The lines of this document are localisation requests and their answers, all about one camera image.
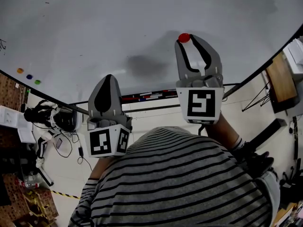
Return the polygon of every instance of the striped shirt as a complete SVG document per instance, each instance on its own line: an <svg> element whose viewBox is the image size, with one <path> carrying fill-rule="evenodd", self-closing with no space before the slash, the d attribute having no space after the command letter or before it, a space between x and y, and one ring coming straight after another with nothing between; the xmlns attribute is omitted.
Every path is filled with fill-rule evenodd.
<svg viewBox="0 0 303 227"><path fill-rule="evenodd" d="M270 201L232 152L209 137L159 127L88 180L69 226L262 227L270 219Z"/></svg>

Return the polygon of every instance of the floor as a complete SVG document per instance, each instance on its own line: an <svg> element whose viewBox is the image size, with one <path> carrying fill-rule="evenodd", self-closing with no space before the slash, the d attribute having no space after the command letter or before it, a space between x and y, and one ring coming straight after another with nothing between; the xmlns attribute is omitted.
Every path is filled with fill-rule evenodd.
<svg viewBox="0 0 303 227"><path fill-rule="evenodd" d="M227 101L223 102L222 113L234 129L246 140L249 141L264 130L276 117L282 118L290 122L285 112L274 114L271 104L267 103L263 107L256 105L251 109L242 112L241 110L250 102L251 99L264 87L264 82L261 76L253 79L249 84L228 97ZM41 99L33 94L28 97L28 105L34 107ZM142 103L134 103L123 105L124 110L139 109L147 107L155 107L160 105L178 104L177 98L149 101ZM87 109L87 105L78 105ZM197 134L199 125L188 124L182 117L180 107L153 110L146 112L136 112L130 114L133 117L133 133L129 139L129 144L138 140L143 134L158 126L179 126L193 134ZM298 122L299 136L302 135L303 120ZM86 122L78 131L80 143L84 149L84 157L90 162L91 166L97 162L95 158L89 158L86 151L86 144L83 133L86 131ZM39 135L34 129L36 139ZM63 143L60 147L60 153L67 155L71 146L66 138L63 138ZM89 165L84 161L81 165L77 163L79 142L72 144L72 153L68 158L63 158L58 155L53 145L48 145L45 152L44 169L54 181L52 190L63 192L70 195L80 196L81 190L90 175ZM293 136L288 133L288 127L284 128L274 139L266 146L261 148L258 153L269 151L270 155L275 158L274 167L279 177L286 171L290 172L290 167L294 165L293 151L294 143ZM60 196L53 193L53 198L59 212L57 218L58 226L67 226L70 216L77 206L79 200Z"/></svg>

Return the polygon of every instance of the red magnet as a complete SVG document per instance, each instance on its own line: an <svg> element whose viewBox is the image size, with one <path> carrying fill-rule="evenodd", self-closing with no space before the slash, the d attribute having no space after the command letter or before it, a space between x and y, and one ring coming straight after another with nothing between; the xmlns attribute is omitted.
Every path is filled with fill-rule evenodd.
<svg viewBox="0 0 303 227"><path fill-rule="evenodd" d="M178 40L181 43L186 43L190 40L190 34L187 34L187 33L180 34Z"/></svg>

